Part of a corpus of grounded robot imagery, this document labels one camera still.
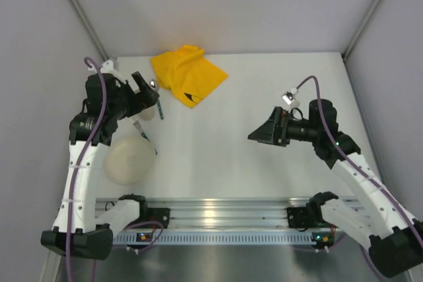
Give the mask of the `yellow printed cloth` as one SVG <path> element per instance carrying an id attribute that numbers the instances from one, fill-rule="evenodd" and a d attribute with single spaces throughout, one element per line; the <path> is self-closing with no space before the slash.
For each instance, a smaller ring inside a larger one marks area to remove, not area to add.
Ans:
<path id="1" fill-rule="evenodd" d="M 188 108 L 194 108 L 209 96 L 229 75 L 208 61 L 205 50 L 183 45 L 151 58 L 160 87 Z"/>

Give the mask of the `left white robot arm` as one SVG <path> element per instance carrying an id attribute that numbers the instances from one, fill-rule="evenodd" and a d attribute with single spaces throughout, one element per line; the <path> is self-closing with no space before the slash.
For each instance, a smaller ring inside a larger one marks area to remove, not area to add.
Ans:
<path id="1" fill-rule="evenodd" d="M 40 242 L 66 257 L 105 260 L 114 237 L 127 226 L 147 219 L 142 195 L 126 194 L 96 217 L 96 194 L 103 162 L 118 121 L 154 106 L 159 93 L 140 73 L 132 73 L 138 92 L 113 74 L 91 75 L 85 83 L 82 110 L 69 124 L 69 169 L 63 198 L 52 229 Z"/>

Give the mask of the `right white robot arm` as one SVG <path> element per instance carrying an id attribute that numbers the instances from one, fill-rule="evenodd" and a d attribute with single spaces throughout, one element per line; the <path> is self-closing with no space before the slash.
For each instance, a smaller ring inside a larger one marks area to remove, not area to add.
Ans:
<path id="1" fill-rule="evenodd" d="M 327 99 L 309 103 L 309 117 L 297 120 L 282 107 L 248 139 L 286 147 L 291 141 L 310 142 L 315 154 L 350 189 L 367 215 L 348 207 L 332 192 L 317 193 L 306 204 L 315 223 L 343 230 L 368 251 L 384 277 L 394 277 L 422 264 L 422 221 L 391 195 L 375 175 L 354 140 L 338 128 L 337 110 Z"/>

